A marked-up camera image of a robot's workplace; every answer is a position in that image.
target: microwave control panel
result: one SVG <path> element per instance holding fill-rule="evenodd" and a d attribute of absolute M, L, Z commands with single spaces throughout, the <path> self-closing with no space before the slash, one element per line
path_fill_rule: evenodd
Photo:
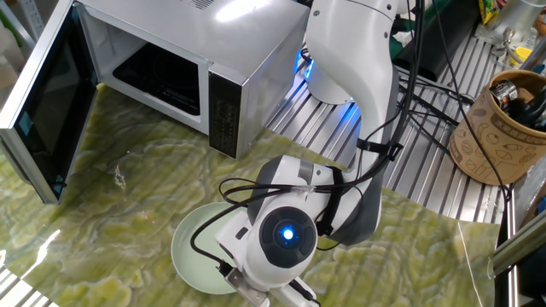
<path fill-rule="evenodd" d="M 237 158 L 242 87 L 209 72 L 209 145 Z"/>

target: green bowl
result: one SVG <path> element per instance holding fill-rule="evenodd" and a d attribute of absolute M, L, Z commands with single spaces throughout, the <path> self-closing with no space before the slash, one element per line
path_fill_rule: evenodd
<path fill-rule="evenodd" d="M 186 283 L 204 293 L 228 294 L 234 293 L 235 289 L 224 280 L 224 277 L 216 269 L 218 263 L 194 251 L 189 240 L 204 222 L 230 206 L 232 205 L 229 203 L 212 203 L 193 210 L 180 222 L 172 236 L 171 258 L 175 269 Z M 235 266 L 233 260 L 216 243 L 214 235 L 237 213 L 246 210 L 240 208 L 220 218 L 199 234 L 195 244 Z"/>

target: cable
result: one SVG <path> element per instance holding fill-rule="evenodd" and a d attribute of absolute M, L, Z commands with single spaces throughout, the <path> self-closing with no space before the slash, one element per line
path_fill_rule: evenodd
<path fill-rule="evenodd" d="M 419 62 L 421 60 L 421 48 L 422 48 L 422 41 L 423 41 L 423 35 L 422 35 L 422 29 L 424 24 L 424 12 L 422 12 L 424 8 L 424 1 L 419 0 L 416 2 L 416 23 L 415 23 L 415 44 L 414 44 L 414 57 L 415 60 L 410 64 L 410 70 L 409 70 L 409 79 L 408 79 L 408 93 L 403 98 L 402 102 L 402 110 L 400 113 L 400 120 L 398 121 L 398 124 L 392 133 L 391 140 L 387 143 L 388 146 L 393 147 L 394 145 L 398 144 L 400 139 L 402 138 L 402 135 L 404 133 L 404 128 L 406 121 L 408 120 L 409 110 L 410 110 L 410 104 L 411 104 L 411 97 L 413 97 L 414 90 L 415 90 L 415 82 L 417 80 L 418 75 L 418 69 L 419 69 Z M 372 166 L 364 173 L 360 178 L 357 180 L 354 180 L 352 182 L 345 182 L 342 184 L 329 184 L 329 185 L 321 185 L 316 186 L 317 190 L 319 189 L 328 189 L 328 188 L 340 188 L 340 187 L 351 187 L 354 185 L 357 185 L 362 182 L 366 182 L 375 175 L 379 174 L 383 168 L 385 168 L 390 159 L 389 157 L 384 154 L 377 158 L 377 160 L 372 164 Z"/>
<path fill-rule="evenodd" d="M 436 146 L 438 146 L 440 149 L 442 149 L 446 154 L 450 154 L 450 150 L 444 145 L 442 144 L 440 141 L 438 141 L 434 136 L 432 136 L 426 129 L 425 127 L 423 126 L 423 124 L 421 124 L 417 119 L 415 119 L 413 116 L 409 116 L 409 118 L 411 120 L 413 120 L 418 126 L 419 128 L 421 128 L 421 133 L 424 134 L 425 136 L 427 136 Z"/>
<path fill-rule="evenodd" d="M 411 8 L 410 0 L 406 0 L 406 8 L 408 9 L 408 20 L 409 20 L 409 34 L 411 35 L 411 40 L 413 40 L 413 29 L 411 29 Z"/>
<path fill-rule="evenodd" d="M 318 307 L 321 307 L 321 303 L 319 301 L 317 301 L 316 299 L 312 298 L 312 299 L 310 299 L 310 301 L 317 304 Z"/>
<path fill-rule="evenodd" d="M 362 190 L 361 190 L 359 187 L 357 187 L 357 186 L 353 186 L 352 188 L 355 188 L 355 189 L 358 191 L 358 193 L 360 193 L 360 203 L 362 203 L 363 200 L 364 200 L 364 193 L 362 193 Z M 348 237 L 349 235 L 352 235 L 352 231 L 348 231 L 348 232 L 347 232 L 347 235 L 346 235 L 343 239 L 341 239 L 339 242 L 337 242 L 336 244 L 334 244 L 333 246 L 327 247 L 327 248 L 321 248 L 321 247 L 318 247 L 318 246 L 317 246 L 317 250 L 318 250 L 318 251 L 321 251 L 321 252 L 327 252 L 327 251 L 333 250 L 333 249 L 335 249 L 335 247 L 337 247 L 337 246 L 339 246 L 340 244 L 342 244 L 343 241 L 346 240 L 347 237 Z"/>
<path fill-rule="evenodd" d="M 499 173 L 497 171 L 497 168 L 495 167 L 495 165 L 493 165 L 493 162 L 491 162 L 491 159 L 489 158 L 487 152 L 484 150 L 484 147 L 482 146 L 481 142 L 479 141 L 478 137 L 476 136 L 476 133 L 472 129 L 472 125 L 470 124 L 470 121 L 468 120 L 467 114 L 464 112 L 464 109 L 462 108 L 462 99 L 461 99 L 461 95 L 459 94 L 460 93 L 459 92 L 459 85 L 456 82 L 456 74 L 455 74 L 455 71 L 453 69 L 453 66 L 451 65 L 450 56 L 449 56 L 448 51 L 447 51 L 447 44 L 445 42 L 444 29 L 442 27 L 442 22 L 441 22 L 441 19 L 440 19 L 440 13 L 439 13 L 439 10 L 438 10 L 438 6 L 436 5 L 436 0 L 432 0 L 432 1 L 433 1 L 434 11 L 436 12 L 436 18 L 438 19 L 440 37 L 442 39 L 442 44 L 444 45 L 444 56 L 445 56 L 445 59 L 447 60 L 447 66 L 448 66 L 448 68 L 450 70 L 451 77 L 453 78 L 453 85 L 455 86 L 455 91 L 456 91 L 457 98 L 458 98 L 457 101 L 459 102 L 457 104 L 458 107 L 459 107 L 459 112 L 461 112 L 462 117 L 464 118 L 464 121 L 465 121 L 465 123 L 467 124 L 467 126 L 469 128 L 468 130 L 472 134 L 472 138 L 478 144 L 479 150 L 481 150 L 481 152 L 483 153 L 485 159 L 487 160 L 487 163 L 489 163 L 489 165 L 491 166 L 491 169 L 493 170 L 493 172 L 495 172 L 495 176 L 497 176 L 497 179 L 498 179 L 498 182 L 499 182 L 499 185 L 500 185 L 500 189 L 502 191 L 502 196 L 504 197 L 504 201 L 506 203 L 506 206 L 508 206 L 508 202 L 510 200 L 509 193 L 508 193 L 509 191 L 507 191 L 508 188 L 502 183 L 502 179 L 501 179 L 501 176 L 499 175 Z"/>
<path fill-rule="evenodd" d="M 427 81 L 425 82 L 417 81 L 416 84 L 420 86 L 425 86 L 425 87 L 434 88 L 436 90 L 440 90 L 443 93 L 445 93 L 449 98 L 455 101 L 457 100 L 456 92 L 442 84 L 438 85 L 434 83 L 428 83 Z M 468 105 L 471 105 L 471 106 L 474 104 L 474 98 L 470 96 L 469 94 L 461 94 L 461 98 L 463 103 L 467 103 Z"/>
<path fill-rule="evenodd" d="M 234 192 L 230 192 L 232 189 L 226 191 L 226 194 L 231 194 L 231 193 L 234 193 Z M 238 208 L 241 208 L 243 206 L 247 206 L 249 203 L 253 202 L 253 201 L 256 201 L 256 200 L 262 200 L 264 198 L 267 198 L 267 197 L 271 197 L 271 196 L 276 196 L 276 195 L 280 195 L 280 194 L 285 194 L 285 193 L 288 193 L 290 192 L 290 190 L 284 190 L 284 189 L 280 189 L 280 190 L 277 190 L 277 191 L 272 191 L 272 192 L 267 192 L 265 194 L 260 194 L 258 196 L 254 196 L 254 197 L 250 197 L 246 200 L 243 200 L 242 202 L 235 202 L 235 204 L 227 209 L 225 209 L 224 211 L 221 211 L 219 214 L 215 215 L 214 217 L 211 217 L 209 220 L 207 220 L 206 222 L 204 222 L 195 232 L 194 234 L 191 236 L 191 239 L 189 241 L 189 244 L 191 245 L 191 248 L 194 249 L 194 251 L 198 252 L 199 254 L 207 257 L 207 258 L 210 258 L 216 262 L 218 262 L 220 264 L 220 267 L 222 267 L 225 263 L 225 261 L 223 261 L 223 259 L 219 258 L 219 257 L 216 257 L 214 255 L 212 255 L 210 252 L 207 252 L 207 251 L 204 251 L 202 249 L 200 249 L 196 244 L 195 244 L 195 240 L 197 239 L 197 237 L 199 236 L 199 234 L 201 232 L 203 232 L 203 230 L 205 230 L 207 227 L 209 227 L 210 225 L 212 225 L 214 222 L 216 222 L 217 220 L 219 220 L 220 218 L 224 217 L 225 215 L 229 214 L 230 212 L 233 212 L 235 211 L 236 209 Z"/>

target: blue led light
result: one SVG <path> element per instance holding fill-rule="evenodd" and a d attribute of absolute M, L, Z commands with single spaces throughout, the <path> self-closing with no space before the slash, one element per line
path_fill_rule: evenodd
<path fill-rule="evenodd" d="M 282 232 L 282 236 L 284 237 L 284 239 L 286 240 L 291 240 L 293 238 L 293 232 L 292 230 L 290 229 L 285 229 L 283 232 Z"/>
<path fill-rule="evenodd" d="M 311 75 L 311 69 L 313 69 L 313 64 L 315 64 L 315 60 L 311 60 L 311 64 L 309 64 L 309 67 L 307 67 L 307 70 L 305 71 L 305 78 L 308 79 Z"/>
<path fill-rule="evenodd" d="M 301 59 L 301 51 L 298 52 L 298 56 L 296 56 L 296 62 L 293 64 L 293 73 L 297 73 L 298 72 L 298 68 L 299 68 L 299 60 Z"/>

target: metal grate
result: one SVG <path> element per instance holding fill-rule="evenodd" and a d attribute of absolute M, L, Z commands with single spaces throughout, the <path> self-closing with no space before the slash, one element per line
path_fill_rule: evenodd
<path fill-rule="evenodd" d="M 2 307 L 59 307 L 42 293 L 0 266 L 0 306 Z"/>
<path fill-rule="evenodd" d="M 476 97 L 491 77 L 502 70 L 496 62 L 491 45 L 468 35 L 453 59 L 461 92 Z M 303 78 L 305 68 L 301 61 L 294 86 L 268 128 L 326 158 L 351 166 L 360 131 L 360 111 L 354 103 L 333 106 L 311 96 Z M 451 86 L 451 75 L 444 72 L 439 82 Z M 462 119 L 456 102 L 447 96 L 423 88 L 415 89 L 415 93 L 453 119 Z M 426 112 L 416 103 L 412 108 Z M 451 128 L 445 122 L 427 116 L 416 118 L 428 133 L 447 146 Z M 412 121 L 401 142 L 404 150 L 388 166 L 383 186 L 447 217 L 470 222 L 501 222 L 504 204 L 498 187 L 476 182 L 461 172 L 451 157 Z"/>
<path fill-rule="evenodd" d="M 195 6 L 198 9 L 206 9 L 212 3 L 214 3 L 214 0 L 191 0 L 189 4 Z"/>

